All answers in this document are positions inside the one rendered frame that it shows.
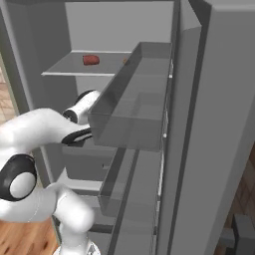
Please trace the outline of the grey fridge shelf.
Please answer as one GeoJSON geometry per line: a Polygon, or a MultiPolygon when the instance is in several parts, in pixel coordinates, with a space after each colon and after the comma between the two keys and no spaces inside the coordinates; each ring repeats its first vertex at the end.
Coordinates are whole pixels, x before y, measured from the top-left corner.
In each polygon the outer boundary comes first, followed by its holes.
{"type": "Polygon", "coordinates": [[[127,59],[129,52],[71,51],[60,61],[42,73],[42,76],[112,77],[127,59]],[[85,66],[83,57],[95,55],[100,59],[97,65],[85,66]]]}

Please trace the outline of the red pork loin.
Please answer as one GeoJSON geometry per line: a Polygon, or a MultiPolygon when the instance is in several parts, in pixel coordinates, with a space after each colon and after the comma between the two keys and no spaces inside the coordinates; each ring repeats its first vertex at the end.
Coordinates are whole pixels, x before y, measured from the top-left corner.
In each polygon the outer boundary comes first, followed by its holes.
{"type": "Polygon", "coordinates": [[[83,63],[85,66],[98,65],[100,63],[100,58],[96,55],[85,55],[83,57],[83,63]]]}

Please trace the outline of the large grey door bin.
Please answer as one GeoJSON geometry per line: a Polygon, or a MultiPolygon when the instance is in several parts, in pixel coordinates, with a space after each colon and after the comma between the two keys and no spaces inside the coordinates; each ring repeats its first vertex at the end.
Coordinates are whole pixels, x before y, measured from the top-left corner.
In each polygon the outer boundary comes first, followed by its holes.
{"type": "Polygon", "coordinates": [[[140,42],[89,110],[96,145],[160,150],[169,43],[140,42]]]}

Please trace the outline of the grey fridge drawer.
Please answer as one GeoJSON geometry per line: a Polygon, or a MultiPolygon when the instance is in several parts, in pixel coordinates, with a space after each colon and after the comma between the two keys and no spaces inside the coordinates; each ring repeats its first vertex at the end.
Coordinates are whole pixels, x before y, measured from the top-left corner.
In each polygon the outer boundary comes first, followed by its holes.
{"type": "Polygon", "coordinates": [[[68,177],[79,180],[103,181],[116,150],[102,146],[63,147],[68,177]]]}

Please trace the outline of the grey fridge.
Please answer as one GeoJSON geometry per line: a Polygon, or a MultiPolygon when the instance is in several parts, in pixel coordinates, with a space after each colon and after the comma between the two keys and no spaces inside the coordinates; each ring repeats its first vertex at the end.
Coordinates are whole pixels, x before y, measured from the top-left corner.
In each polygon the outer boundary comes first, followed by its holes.
{"type": "MultiPolygon", "coordinates": [[[[169,43],[174,0],[0,0],[0,50],[20,115],[63,113],[80,94],[102,93],[105,77],[42,76],[71,51],[131,52],[140,42],[169,43]]],[[[33,149],[41,170],[61,167],[60,149],[33,149]]]]}

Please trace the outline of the small grey door bin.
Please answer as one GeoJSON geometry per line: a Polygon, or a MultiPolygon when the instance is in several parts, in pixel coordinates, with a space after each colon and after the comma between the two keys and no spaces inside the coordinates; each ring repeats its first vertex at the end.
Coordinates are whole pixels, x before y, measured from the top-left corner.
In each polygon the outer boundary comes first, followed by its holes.
{"type": "Polygon", "coordinates": [[[102,214],[112,216],[103,255],[151,255],[161,152],[118,148],[99,194],[102,214]]]}

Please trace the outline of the grey fridge door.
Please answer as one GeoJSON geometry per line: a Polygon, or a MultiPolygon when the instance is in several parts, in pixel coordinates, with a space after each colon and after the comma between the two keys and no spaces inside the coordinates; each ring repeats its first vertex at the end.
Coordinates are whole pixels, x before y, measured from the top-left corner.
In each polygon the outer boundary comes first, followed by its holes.
{"type": "Polygon", "coordinates": [[[156,255],[213,255],[255,141],[255,0],[178,0],[156,255]]]}

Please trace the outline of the grey cabinet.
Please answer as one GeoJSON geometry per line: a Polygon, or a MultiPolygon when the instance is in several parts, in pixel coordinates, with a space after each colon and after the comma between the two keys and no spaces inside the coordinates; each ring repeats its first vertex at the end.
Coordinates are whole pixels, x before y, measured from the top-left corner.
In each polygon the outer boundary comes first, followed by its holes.
{"type": "Polygon", "coordinates": [[[234,214],[230,228],[224,228],[219,244],[225,255],[255,255],[255,227],[247,215],[234,214]]]}

